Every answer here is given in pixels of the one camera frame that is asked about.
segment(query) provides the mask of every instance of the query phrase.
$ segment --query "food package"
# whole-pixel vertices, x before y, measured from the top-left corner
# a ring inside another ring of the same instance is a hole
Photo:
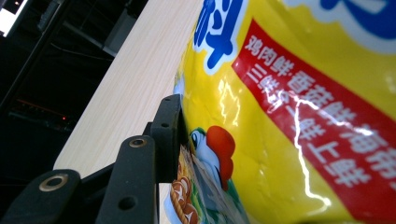
[[[175,86],[185,217],[396,223],[395,21],[396,1],[205,0]]]

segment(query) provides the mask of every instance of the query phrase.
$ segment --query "red label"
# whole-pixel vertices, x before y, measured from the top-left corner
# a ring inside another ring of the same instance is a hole
[[[255,21],[233,69],[354,218],[396,220],[394,120],[284,49]]]

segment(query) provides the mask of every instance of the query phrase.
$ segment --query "black bracket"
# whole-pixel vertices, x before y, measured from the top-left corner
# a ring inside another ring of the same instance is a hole
[[[158,184],[177,178],[186,142],[180,95],[168,96],[143,135],[123,141],[113,164],[83,179],[73,170],[39,176],[1,223],[158,223]]]

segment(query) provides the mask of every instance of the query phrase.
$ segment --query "light wood surface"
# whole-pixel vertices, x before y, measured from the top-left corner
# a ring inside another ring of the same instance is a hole
[[[161,99],[172,94],[174,77],[202,0],[149,0],[111,64],[54,169],[81,177],[114,162],[121,142],[143,132]],[[169,186],[161,185],[160,204]],[[161,206],[161,223],[167,223]]]

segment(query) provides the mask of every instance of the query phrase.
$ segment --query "dark background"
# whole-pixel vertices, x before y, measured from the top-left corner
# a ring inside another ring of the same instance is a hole
[[[30,0],[12,34],[0,36],[0,218],[28,182],[52,169],[114,59],[104,47],[122,11],[137,18],[145,5],[72,2],[49,32],[51,1]]]

